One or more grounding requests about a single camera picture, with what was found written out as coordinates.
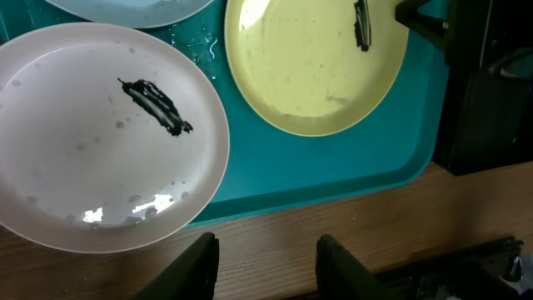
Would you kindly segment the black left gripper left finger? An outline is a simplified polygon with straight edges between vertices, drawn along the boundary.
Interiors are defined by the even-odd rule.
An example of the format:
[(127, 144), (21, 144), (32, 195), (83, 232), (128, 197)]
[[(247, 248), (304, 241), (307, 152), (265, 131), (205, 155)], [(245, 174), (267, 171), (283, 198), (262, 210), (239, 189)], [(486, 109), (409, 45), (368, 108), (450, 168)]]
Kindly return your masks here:
[(219, 240), (205, 232), (131, 300), (212, 300), (219, 259)]

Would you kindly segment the yellow plate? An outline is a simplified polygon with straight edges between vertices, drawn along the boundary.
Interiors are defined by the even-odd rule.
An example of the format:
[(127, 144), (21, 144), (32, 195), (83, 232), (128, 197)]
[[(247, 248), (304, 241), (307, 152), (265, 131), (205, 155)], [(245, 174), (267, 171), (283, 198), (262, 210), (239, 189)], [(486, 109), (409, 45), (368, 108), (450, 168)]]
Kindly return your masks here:
[(321, 137), (367, 117), (390, 91), (409, 30), (399, 0), (229, 0), (224, 40), (248, 105), (286, 133)]

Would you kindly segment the pink white plate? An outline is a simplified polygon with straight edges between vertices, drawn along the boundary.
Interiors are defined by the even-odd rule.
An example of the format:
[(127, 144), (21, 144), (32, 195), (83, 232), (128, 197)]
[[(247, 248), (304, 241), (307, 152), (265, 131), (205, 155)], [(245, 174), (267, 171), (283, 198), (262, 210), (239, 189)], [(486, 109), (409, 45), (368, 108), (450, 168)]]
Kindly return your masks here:
[(227, 115), (185, 55), (73, 22), (1, 48), (1, 223), (50, 248), (117, 253), (192, 221), (227, 170)]

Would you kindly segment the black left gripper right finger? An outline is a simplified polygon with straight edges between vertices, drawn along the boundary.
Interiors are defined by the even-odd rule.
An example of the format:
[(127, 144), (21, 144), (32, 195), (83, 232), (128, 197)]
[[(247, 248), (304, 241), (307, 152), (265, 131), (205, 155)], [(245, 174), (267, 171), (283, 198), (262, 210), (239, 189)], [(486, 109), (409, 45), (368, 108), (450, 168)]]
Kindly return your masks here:
[(315, 270), (320, 299), (396, 298), (330, 234), (322, 235), (317, 242)]

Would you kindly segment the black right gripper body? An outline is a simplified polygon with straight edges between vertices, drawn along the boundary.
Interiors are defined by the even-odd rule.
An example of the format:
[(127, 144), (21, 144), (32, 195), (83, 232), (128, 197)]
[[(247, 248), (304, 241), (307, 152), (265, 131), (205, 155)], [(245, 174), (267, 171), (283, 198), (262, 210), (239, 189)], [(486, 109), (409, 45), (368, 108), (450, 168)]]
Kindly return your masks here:
[(446, 49), (446, 20), (425, 15), (418, 9), (430, 0), (404, 0), (395, 8), (395, 20), (421, 35), (440, 50)]

